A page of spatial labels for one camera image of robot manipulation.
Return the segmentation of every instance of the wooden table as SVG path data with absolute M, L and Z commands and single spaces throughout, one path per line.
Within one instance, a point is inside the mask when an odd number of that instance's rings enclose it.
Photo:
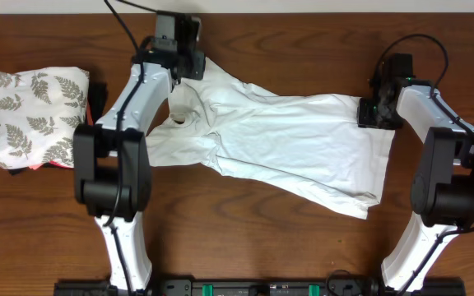
M 370 95 L 376 59 L 410 33 L 438 36 L 450 67 L 444 99 L 474 124 L 474 14 L 203 15 L 202 48 L 242 81 L 279 95 Z M 138 40 L 152 15 L 127 15 Z M 435 79 L 439 50 L 411 40 L 418 77 Z M 0 16 L 0 71 L 78 66 L 109 86 L 129 74 L 131 44 L 111 15 Z M 160 119 L 166 116 L 161 110 Z M 382 204 L 367 220 L 336 214 L 278 188 L 225 178 L 202 165 L 155 168 L 145 235 L 155 275 L 198 279 L 318 278 L 336 269 L 370 275 L 394 249 L 411 215 L 409 187 L 421 143 L 398 131 Z M 73 197 L 72 172 L 0 169 L 0 295 L 50 295 L 59 279 L 104 279 L 104 240 Z M 474 295 L 474 234 L 456 238 L 430 275 L 461 276 Z

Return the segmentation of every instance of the wood grain surface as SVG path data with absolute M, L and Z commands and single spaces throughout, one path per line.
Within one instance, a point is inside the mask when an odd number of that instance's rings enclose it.
M 152 15 L 124 16 L 140 41 Z M 450 66 L 444 99 L 474 124 L 474 14 L 202 15 L 201 47 L 242 81 L 279 95 L 370 95 L 376 59 L 410 33 L 438 36 Z M 129 75 L 131 44 L 111 15 L 0 16 L 0 71 L 77 66 L 109 87 L 107 109 Z M 439 50 L 424 40 L 418 77 L 436 78 Z M 167 116 L 160 111 L 159 120 Z M 336 214 L 252 180 L 225 178 L 202 165 L 154 169 L 145 211 L 155 275 L 198 279 L 319 278 L 336 269 L 374 273 L 411 215 L 409 187 L 421 143 L 410 127 L 396 133 L 382 203 L 367 220 Z M 73 196 L 72 172 L 0 169 L 0 295 L 50 295 L 59 279 L 104 279 L 104 239 Z M 456 238 L 430 275 L 460 276 L 474 295 L 474 234 Z

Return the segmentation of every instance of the crumpled white fabric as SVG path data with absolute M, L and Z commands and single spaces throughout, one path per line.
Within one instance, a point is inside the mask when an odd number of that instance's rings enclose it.
M 72 134 L 85 118 L 88 88 L 89 72 L 77 67 L 0 72 L 0 166 L 72 168 Z
M 202 163 L 365 219 L 381 200 L 394 131 L 358 128 L 358 99 L 276 96 L 207 59 L 204 79 L 175 87 L 169 118 L 146 138 L 150 163 Z

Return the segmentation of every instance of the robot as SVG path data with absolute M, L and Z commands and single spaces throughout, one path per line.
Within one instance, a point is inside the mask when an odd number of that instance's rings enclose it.
M 196 50 L 200 20 L 156 13 L 155 36 L 145 38 L 140 47 L 132 38 L 137 53 L 131 76 L 114 106 L 95 126 L 80 125 L 74 133 L 75 197 L 104 235 L 110 280 L 60 282 L 54 295 L 465 295 L 460 280 L 425 279 L 452 239 L 474 231 L 474 127 L 442 100 L 436 86 L 447 70 L 447 52 L 428 35 L 408 35 L 382 54 L 370 81 L 373 98 L 360 99 L 358 108 L 360 128 L 398 129 L 407 121 L 424 143 L 411 185 L 411 219 L 394 251 L 383 260 L 379 277 L 345 272 L 314 282 L 168 280 L 149 289 L 151 262 L 142 230 L 142 212 L 151 193 L 146 131 L 174 85 L 181 78 L 201 80 L 205 66 L 204 54 Z M 435 84 L 415 78 L 410 54 L 386 56 L 393 45 L 413 37 L 431 39 L 444 52 L 446 67 Z M 118 157 L 116 169 L 98 165 L 97 159 L 107 156 Z M 455 175 L 454 165 L 471 173 Z

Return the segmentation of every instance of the white fabric with leaf pattern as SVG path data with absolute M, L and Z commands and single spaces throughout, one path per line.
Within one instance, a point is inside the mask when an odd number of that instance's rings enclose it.
M 0 72 L 0 167 L 73 167 L 72 134 L 83 123 L 89 72 L 48 67 Z

